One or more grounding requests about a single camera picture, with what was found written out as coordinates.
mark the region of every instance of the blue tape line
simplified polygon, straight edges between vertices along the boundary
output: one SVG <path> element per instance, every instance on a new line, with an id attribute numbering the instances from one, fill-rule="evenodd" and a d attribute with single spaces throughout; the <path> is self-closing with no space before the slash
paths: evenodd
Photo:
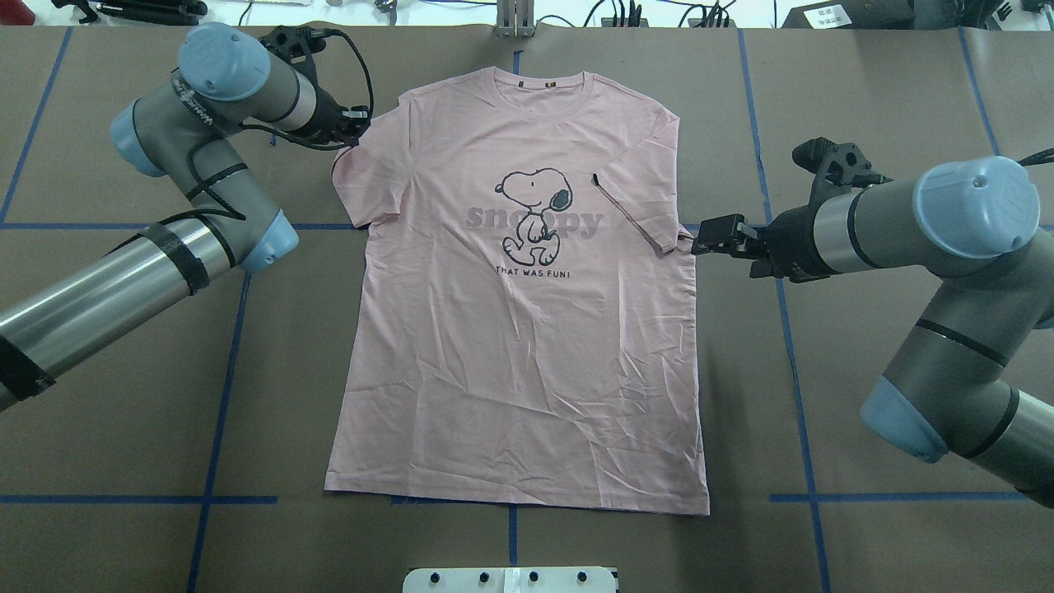
<path id="1" fill-rule="evenodd" d="M 746 108 L 750 116 L 750 132 L 754 134 L 754 156 L 758 165 L 758 182 L 764 196 L 765 220 L 773 221 L 773 204 L 768 198 L 768 179 L 765 177 L 765 166 L 761 161 L 761 134 L 758 131 L 758 114 L 754 103 L 754 90 L 750 84 L 750 65 L 746 56 L 746 38 L 743 29 L 737 29 L 739 36 L 739 57 L 743 64 L 743 87 L 746 92 Z M 831 575 L 827 570 L 827 552 L 823 543 L 823 526 L 820 521 L 820 503 L 816 494 L 816 479 L 813 474 L 813 457 L 808 447 L 808 431 L 805 428 L 805 406 L 801 396 L 801 381 L 798 376 L 798 360 L 795 356 L 794 337 L 790 334 L 790 319 L 787 314 L 786 294 L 783 292 L 783 280 L 776 280 L 776 293 L 779 298 L 780 317 L 783 322 L 783 341 L 790 361 L 790 373 L 794 377 L 794 396 L 798 406 L 798 439 L 801 441 L 801 458 L 805 467 L 805 485 L 808 489 L 808 507 L 813 519 L 813 539 L 816 545 L 816 557 L 820 570 L 820 584 L 823 593 L 831 593 Z"/>
<path id="2" fill-rule="evenodd" d="M 62 65 L 62 58 L 65 57 L 65 51 L 70 45 L 70 37 L 72 36 L 73 27 L 67 26 L 66 33 L 62 37 L 62 44 L 59 45 L 59 53 L 55 57 L 55 64 L 52 65 L 52 74 L 47 77 L 47 84 L 44 85 L 44 93 L 40 97 L 40 104 L 37 105 L 37 113 L 33 116 L 30 134 L 25 138 L 25 143 L 22 144 L 22 153 L 18 156 L 18 162 L 15 164 L 15 173 L 12 175 L 11 184 L 7 185 L 7 194 L 4 196 L 3 205 L 0 205 L 0 222 L 3 222 L 7 218 L 11 201 L 15 197 L 15 187 L 18 186 L 18 178 L 22 175 L 22 166 L 25 164 L 25 158 L 30 155 L 33 138 L 37 135 L 37 126 L 40 124 L 40 118 L 44 114 L 44 105 L 47 104 L 47 98 L 51 97 L 52 87 L 55 85 L 55 77 L 59 74 L 59 66 Z"/>
<path id="3" fill-rule="evenodd" d="M 977 101 L 977 108 L 981 112 L 981 122 L 984 123 L 984 133 L 988 134 L 989 143 L 992 144 L 992 153 L 999 152 L 999 144 L 995 141 L 995 134 L 992 132 L 992 123 L 988 118 L 988 110 L 984 108 L 984 100 L 981 98 L 981 91 L 977 86 L 977 76 L 974 74 L 974 60 L 970 57 L 970 44 L 967 43 L 967 29 L 959 27 L 959 45 L 962 46 L 962 58 L 967 62 L 967 74 L 970 76 L 970 85 L 974 88 L 974 100 Z"/>
<path id="4" fill-rule="evenodd" d="M 202 496 L 0 494 L 0 505 L 201 505 Z M 217 496 L 213 505 L 277 505 L 277 496 Z"/>
<path id="5" fill-rule="evenodd" d="M 5 494 L 0 505 L 200 505 L 200 496 Z"/>
<path id="6" fill-rule="evenodd" d="M 212 505 L 277 505 L 277 496 L 214 496 Z"/>
<path id="7" fill-rule="evenodd" d="M 142 222 L 0 222 L 0 230 L 98 231 L 139 230 Z"/>
<path id="8" fill-rule="evenodd" d="M 906 492 L 906 493 L 863 493 L 863 494 L 821 494 L 819 501 L 831 502 L 938 502 L 938 501 L 1010 501 L 1030 500 L 1019 492 Z M 807 494 L 773 494 L 769 502 L 808 502 Z"/>
<path id="9" fill-rule="evenodd" d="M 765 220 L 773 221 L 773 206 L 768 202 L 768 179 L 765 177 L 765 164 L 761 161 L 761 134 L 758 132 L 758 113 L 754 106 L 754 87 L 750 85 L 750 64 L 746 59 L 746 38 L 743 29 L 737 28 L 739 35 L 739 59 L 743 62 L 743 87 L 746 90 L 746 111 L 750 116 L 750 133 L 754 135 L 754 157 L 758 166 L 758 181 L 761 194 L 764 196 Z"/>
<path id="10" fill-rule="evenodd" d="M 801 395 L 801 377 L 798 375 L 798 358 L 795 355 L 794 335 L 790 333 L 790 316 L 787 312 L 786 293 L 783 280 L 776 280 L 776 293 L 780 303 L 780 318 L 783 323 L 783 341 L 790 360 L 794 377 L 794 397 L 798 406 L 798 439 L 801 441 L 801 457 L 805 466 L 805 488 L 808 489 L 808 508 L 813 518 L 813 537 L 816 541 L 816 556 L 820 564 L 820 584 L 823 593 L 831 593 L 831 573 L 827 570 L 827 552 L 823 543 L 823 526 L 820 521 L 820 500 L 816 492 L 816 476 L 813 472 L 813 454 L 808 446 L 808 429 L 805 427 L 805 402 Z"/>
<path id="11" fill-rule="evenodd" d="M 197 536 L 194 539 L 194 555 L 191 558 L 190 575 L 187 577 L 187 593 L 194 593 L 197 587 L 198 569 L 201 567 L 201 551 L 204 548 L 206 530 L 209 527 L 209 508 L 212 505 L 212 492 L 216 485 L 216 468 L 219 466 L 219 451 L 223 442 L 223 427 L 227 423 L 227 409 L 231 402 L 231 389 L 234 386 L 234 364 L 238 359 L 238 348 L 241 344 L 241 329 L 246 320 L 246 301 L 249 296 L 249 282 L 252 276 L 246 274 L 241 280 L 241 294 L 238 298 L 238 314 L 234 321 L 234 336 L 231 339 L 231 352 L 227 359 L 227 376 L 223 379 L 223 396 L 219 400 L 219 417 L 216 419 L 216 435 L 212 440 L 212 457 L 209 459 L 209 474 L 204 482 L 204 496 L 201 500 L 201 514 L 198 516 Z"/>
<path id="12" fill-rule="evenodd" d="M 509 566 L 520 566 L 520 543 L 516 541 L 519 528 L 516 526 L 516 506 L 509 505 Z"/>

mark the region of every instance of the black cable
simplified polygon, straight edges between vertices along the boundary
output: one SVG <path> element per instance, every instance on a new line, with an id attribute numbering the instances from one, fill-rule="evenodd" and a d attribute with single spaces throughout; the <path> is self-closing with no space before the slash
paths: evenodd
<path id="1" fill-rule="evenodd" d="M 197 183 L 198 185 L 201 185 L 201 191 L 209 194 L 209 197 L 213 198 L 216 201 L 216 203 L 222 205 L 228 212 L 230 212 L 231 218 L 234 218 L 235 220 L 245 220 L 246 219 L 245 214 L 238 212 L 233 206 L 231 206 L 231 204 L 228 203 L 227 200 L 225 200 L 222 197 L 220 197 L 219 194 L 216 193 L 211 185 L 203 184 L 204 179 L 201 178 L 201 175 L 198 173 L 197 170 L 197 164 L 194 163 L 194 156 L 197 154 L 197 152 L 203 149 L 206 145 L 218 139 L 219 138 L 206 138 L 200 142 L 194 144 L 194 147 L 192 147 L 190 152 L 187 153 L 187 167 L 190 169 L 191 175 L 194 177 L 194 182 Z"/>
<path id="2" fill-rule="evenodd" d="M 542 17 L 542 18 L 538 19 L 538 22 L 542 22 L 542 21 L 544 21 L 545 19 L 560 19 L 560 20 L 562 20 L 562 21 L 566 22 L 567 24 L 569 24 L 569 25 L 571 25 L 571 26 L 574 26 L 574 24 L 573 24 L 573 23 L 572 23 L 571 21 L 569 21 L 569 20 L 565 19 L 564 17 L 562 17 L 562 16 L 560 16 L 560 15 L 545 15 L 544 17 Z"/>
<path id="3" fill-rule="evenodd" d="M 351 51 L 355 53 L 355 58 L 358 59 L 358 65 L 363 68 L 363 76 L 366 78 L 366 92 L 370 95 L 370 112 L 367 114 L 368 117 L 373 117 L 373 79 L 370 78 L 370 68 L 366 66 L 366 60 L 363 59 L 363 54 L 359 53 L 358 47 L 355 46 L 355 42 L 348 37 L 348 34 L 338 28 L 327 28 L 324 31 L 326 37 L 332 37 L 336 35 L 337 37 L 344 38 L 351 47 Z"/>
<path id="4" fill-rule="evenodd" d="M 1054 147 L 1039 151 L 1036 154 L 1026 156 L 1017 161 L 1021 166 L 1032 166 L 1033 164 L 1048 164 L 1054 162 Z"/>
<path id="5" fill-rule="evenodd" d="M 703 20 L 706 20 L 706 6 L 703 6 L 702 4 L 692 4 L 688 6 L 688 9 L 685 11 L 683 15 L 681 15 L 681 21 L 677 23 L 678 28 L 684 26 L 684 21 L 688 20 L 688 14 L 696 8 L 703 9 Z"/>
<path id="6" fill-rule="evenodd" d="M 603 4 L 605 1 L 606 0 L 597 0 L 597 3 L 593 4 L 593 7 L 589 8 L 589 14 L 586 15 L 586 22 L 582 23 L 582 26 L 589 26 L 589 19 L 592 18 L 593 13 L 596 13 L 597 8 L 600 8 L 600 5 Z"/>
<path id="7" fill-rule="evenodd" d="M 249 14 L 249 8 L 252 8 L 252 7 L 253 7 L 253 0 L 249 0 L 249 5 L 246 6 L 245 12 L 242 12 L 241 16 L 238 17 L 238 26 L 241 26 L 241 19 L 246 18 L 246 15 Z"/>
<path id="8" fill-rule="evenodd" d="M 721 15 L 724 14 L 724 8 L 721 7 L 721 2 L 714 0 L 714 5 L 710 6 L 710 14 L 700 21 L 696 26 L 707 26 L 707 27 L 718 27 L 721 26 Z"/>
<path id="9" fill-rule="evenodd" d="M 323 38 L 327 38 L 327 37 L 340 37 L 340 38 L 343 38 L 345 41 L 348 42 L 348 45 L 351 47 L 351 51 L 355 53 L 355 58 L 358 59 L 358 65 L 362 66 L 362 68 L 363 68 L 363 76 L 366 78 L 366 91 L 370 95 L 370 106 L 367 110 L 367 117 L 373 117 L 373 105 L 374 105 L 374 101 L 373 101 L 373 79 L 370 77 L 370 68 L 366 66 L 366 60 L 363 58 L 362 52 L 359 52 L 358 47 L 355 46 L 355 42 L 351 40 L 351 37 L 348 37 L 347 33 L 345 33 L 345 32 L 343 32 L 343 31 L 340 31 L 338 28 L 326 28 L 326 29 L 323 29 L 323 33 L 325 34 L 323 36 Z M 240 127 L 242 130 L 260 130 L 260 131 L 264 131 L 264 132 L 270 132 L 270 133 L 274 134 L 275 136 L 278 136 L 279 138 L 281 138 L 281 139 L 284 139 L 286 141 L 292 142 L 294 144 L 297 144 L 297 145 L 300 145 L 300 146 L 304 146 L 304 147 L 309 147 L 311 150 L 324 150 L 324 151 L 325 150 L 340 150 L 340 149 L 344 149 L 344 147 L 348 147 L 350 145 L 350 144 L 347 144 L 347 143 L 339 143 L 339 144 L 317 144 L 317 143 L 313 143 L 313 142 L 308 142 L 306 140 L 301 140 L 300 138 L 297 138 L 296 136 L 293 136 L 291 134 L 287 134 L 286 132 L 282 132 L 281 130 L 276 130 L 274 127 L 271 127 L 270 125 L 257 125 L 255 123 L 241 123 L 239 125 L 240 125 Z"/>

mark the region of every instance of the black strap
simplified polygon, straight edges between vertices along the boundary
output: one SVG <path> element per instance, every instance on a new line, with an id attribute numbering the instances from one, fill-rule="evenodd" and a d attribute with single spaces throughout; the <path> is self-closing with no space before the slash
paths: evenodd
<path id="1" fill-rule="evenodd" d="M 0 383 L 21 401 L 54 386 L 55 378 L 0 336 Z"/>
<path id="2" fill-rule="evenodd" d="M 988 438 L 985 438 L 981 444 L 974 448 L 973 451 L 962 455 L 963 459 L 972 459 L 978 455 L 984 453 L 985 451 L 992 449 L 992 446 L 999 440 L 999 437 L 1007 432 L 1007 428 L 1010 427 L 1010 421 L 1014 419 L 1014 415 L 1017 414 L 1017 404 L 1021 401 L 1021 393 L 1015 388 L 1010 389 L 1010 401 L 1007 402 L 1007 410 L 1002 413 L 1002 418 L 999 419 L 999 424 L 996 426 Z"/>
<path id="3" fill-rule="evenodd" d="M 853 245 L 853 251 L 857 254 L 857 257 L 859 257 L 864 263 L 867 263 L 875 269 L 881 269 L 882 265 L 873 261 L 871 257 L 863 252 L 863 249 L 860 249 L 860 240 L 857 239 L 856 236 L 856 206 L 860 203 L 860 196 L 867 193 L 867 189 L 870 187 L 865 187 L 862 192 L 856 194 L 856 197 L 853 198 L 853 202 L 850 203 L 850 211 L 845 217 L 846 230 L 848 230 L 850 243 Z"/>
<path id="4" fill-rule="evenodd" d="M 962 347 L 970 349 L 971 351 L 977 353 L 978 355 L 989 359 L 990 361 L 998 364 L 999 367 L 1006 368 L 1010 364 L 1010 357 L 1004 356 L 995 349 L 990 349 L 984 344 L 981 344 L 973 338 L 959 334 L 958 332 L 952 330 L 951 328 L 943 327 L 939 323 L 930 321 L 928 319 L 919 318 L 915 325 L 933 332 L 934 334 L 948 338 L 949 340 L 956 342 Z"/>
<path id="5" fill-rule="evenodd" d="M 209 285 L 209 271 L 206 270 L 204 263 L 191 252 L 176 233 L 154 222 L 139 231 L 139 235 L 152 240 L 176 264 L 179 273 L 183 274 L 192 296 Z"/>

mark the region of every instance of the gray robot arm segment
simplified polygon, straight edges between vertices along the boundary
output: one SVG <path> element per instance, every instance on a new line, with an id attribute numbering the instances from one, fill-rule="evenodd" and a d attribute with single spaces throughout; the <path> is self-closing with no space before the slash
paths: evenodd
<path id="1" fill-rule="evenodd" d="M 297 41 L 287 38 L 300 29 L 279 27 L 265 41 L 287 56 L 325 46 L 326 32 L 307 31 L 310 39 Z M 0 313 L 0 411 L 43 392 L 55 377 L 228 269 L 258 272 L 296 245 L 296 232 L 226 138 L 252 117 L 306 139 L 297 141 L 309 147 L 353 145 L 372 104 L 341 107 L 309 79 L 310 60 L 298 66 L 305 63 L 311 64 L 308 75 L 225 24 L 190 32 L 180 67 L 125 108 L 111 135 L 140 172 L 169 175 L 194 209 L 151 224 L 96 263 Z"/>
<path id="2" fill-rule="evenodd" d="M 1054 408 L 999 379 L 1029 333 L 1054 323 L 1054 237 L 1037 228 L 1023 167 L 985 157 L 892 181 L 855 144 L 822 138 L 795 161 L 816 173 L 808 205 L 760 228 L 704 220 L 694 252 L 792 281 L 910 264 L 941 277 L 861 417 L 919 459 L 952 451 L 1054 508 Z"/>

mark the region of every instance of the snoopy graphic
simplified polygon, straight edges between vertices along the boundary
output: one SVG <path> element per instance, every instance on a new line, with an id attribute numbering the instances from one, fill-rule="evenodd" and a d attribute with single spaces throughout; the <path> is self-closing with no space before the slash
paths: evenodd
<path id="1" fill-rule="evenodd" d="M 548 265 L 560 254 L 560 235 L 545 221 L 545 212 L 563 212 L 571 205 L 571 185 L 552 167 L 533 173 L 513 171 L 494 186 L 496 193 L 527 209 L 516 224 L 516 236 L 502 241 L 505 254 L 521 265 Z"/>

